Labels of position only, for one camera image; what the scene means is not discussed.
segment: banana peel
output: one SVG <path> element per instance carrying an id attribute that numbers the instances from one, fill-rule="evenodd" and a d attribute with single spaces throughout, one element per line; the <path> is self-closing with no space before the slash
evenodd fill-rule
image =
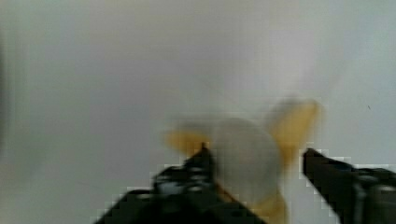
<path id="1" fill-rule="evenodd" d="M 316 102 L 296 105 L 269 127 L 268 132 L 280 150 L 283 173 L 297 161 L 298 150 L 310 134 L 319 112 L 320 106 Z M 202 143 L 210 144 L 210 138 L 197 132 L 173 131 L 165 136 L 166 145 L 187 157 L 199 152 Z M 219 184 L 218 194 L 226 202 L 236 201 Z M 269 198 L 263 199 L 260 203 L 249 205 L 247 208 L 269 224 L 288 223 L 285 199 L 279 190 Z"/>

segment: white surface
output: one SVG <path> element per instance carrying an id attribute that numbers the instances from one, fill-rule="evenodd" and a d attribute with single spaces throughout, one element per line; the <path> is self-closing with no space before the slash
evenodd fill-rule
<path id="1" fill-rule="evenodd" d="M 394 1 L 0 4 L 2 224 L 90 223 L 179 162 L 161 142 L 169 120 L 255 117 L 294 94 L 326 108 L 310 145 L 395 163 Z M 286 182 L 290 223 L 334 223 L 297 170 Z"/>

